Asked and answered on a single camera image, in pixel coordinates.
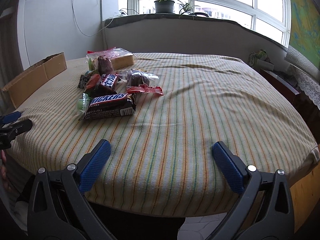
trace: painting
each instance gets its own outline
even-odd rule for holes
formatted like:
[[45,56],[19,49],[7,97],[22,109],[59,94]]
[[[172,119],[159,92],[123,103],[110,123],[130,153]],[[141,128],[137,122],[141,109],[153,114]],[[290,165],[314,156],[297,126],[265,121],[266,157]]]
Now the painting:
[[320,14],[313,0],[291,0],[289,44],[320,69]]

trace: person's hand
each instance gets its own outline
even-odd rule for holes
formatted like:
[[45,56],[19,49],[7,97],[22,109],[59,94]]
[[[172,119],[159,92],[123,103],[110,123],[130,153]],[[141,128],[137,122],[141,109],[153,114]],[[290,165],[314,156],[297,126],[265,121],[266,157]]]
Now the person's hand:
[[11,188],[9,186],[9,181],[8,181],[8,177],[7,177],[7,168],[5,167],[6,163],[7,163],[7,158],[5,157],[5,153],[3,150],[1,150],[1,159],[2,159],[2,166],[1,166],[1,178],[3,181],[3,187],[10,191]]

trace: barcode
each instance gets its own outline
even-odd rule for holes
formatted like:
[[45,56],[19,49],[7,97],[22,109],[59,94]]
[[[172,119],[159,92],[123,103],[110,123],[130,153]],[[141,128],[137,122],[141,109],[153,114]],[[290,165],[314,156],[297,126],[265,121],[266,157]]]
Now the barcode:
[[134,110],[132,107],[128,107],[128,108],[125,108],[125,109],[120,109],[120,115],[123,116],[123,115],[130,115],[130,114],[134,114]]

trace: metal screw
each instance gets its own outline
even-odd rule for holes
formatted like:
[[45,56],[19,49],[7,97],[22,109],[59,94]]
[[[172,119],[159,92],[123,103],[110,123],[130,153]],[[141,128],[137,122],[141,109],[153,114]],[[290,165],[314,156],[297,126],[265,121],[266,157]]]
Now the metal screw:
[[284,170],[279,169],[279,170],[278,170],[278,174],[284,175]]
[[67,167],[68,171],[73,171],[75,168],[76,168],[76,166],[73,163],[69,164]]
[[257,170],[257,168],[256,168],[256,166],[254,166],[254,165],[249,165],[249,166],[248,166],[248,170],[254,172],[254,171]]
[[45,168],[44,167],[42,167],[42,168],[40,168],[39,170],[38,170],[38,173],[44,173],[44,171],[45,171]]

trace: blue textured pad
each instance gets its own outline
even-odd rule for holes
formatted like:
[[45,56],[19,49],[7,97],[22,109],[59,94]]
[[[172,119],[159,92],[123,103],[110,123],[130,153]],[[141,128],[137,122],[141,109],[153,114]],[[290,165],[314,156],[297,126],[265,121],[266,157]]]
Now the blue textured pad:
[[16,111],[12,114],[8,114],[2,118],[2,124],[9,124],[11,122],[17,121],[21,117],[21,113]]
[[101,169],[106,164],[111,154],[111,146],[108,141],[105,141],[91,158],[88,165],[80,174],[79,191],[81,193],[90,191],[96,181]]
[[241,195],[244,191],[244,177],[219,142],[212,146],[212,155],[231,190]]

